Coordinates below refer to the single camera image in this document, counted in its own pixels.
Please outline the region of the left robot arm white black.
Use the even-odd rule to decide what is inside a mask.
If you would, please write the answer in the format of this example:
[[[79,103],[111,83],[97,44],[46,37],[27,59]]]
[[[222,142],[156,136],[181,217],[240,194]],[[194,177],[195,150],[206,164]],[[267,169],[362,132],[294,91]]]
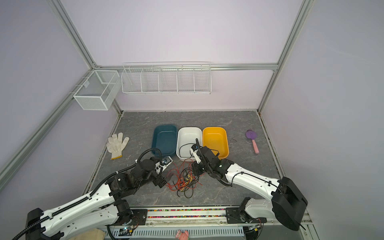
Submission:
[[[51,210],[30,211],[25,229],[14,238],[65,240],[94,228],[130,223],[134,213],[125,198],[148,183],[159,188],[167,183],[163,171],[172,163],[172,158],[158,153],[144,159],[152,151],[159,152],[159,149],[144,151],[135,164],[110,174],[90,193]]]

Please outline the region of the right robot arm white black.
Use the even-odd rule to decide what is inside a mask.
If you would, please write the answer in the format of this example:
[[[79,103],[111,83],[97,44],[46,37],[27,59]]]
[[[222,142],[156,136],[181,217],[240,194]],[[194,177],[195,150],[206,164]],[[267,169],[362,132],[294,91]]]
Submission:
[[[199,144],[194,144],[190,153],[195,158],[192,164],[194,175],[206,173],[226,187],[238,185],[264,198],[263,203],[251,197],[244,198],[235,211],[236,221],[256,223],[265,218],[276,219],[292,231],[302,227],[308,201],[291,179],[274,179],[256,174],[231,160],[220,160],[211,149]]]

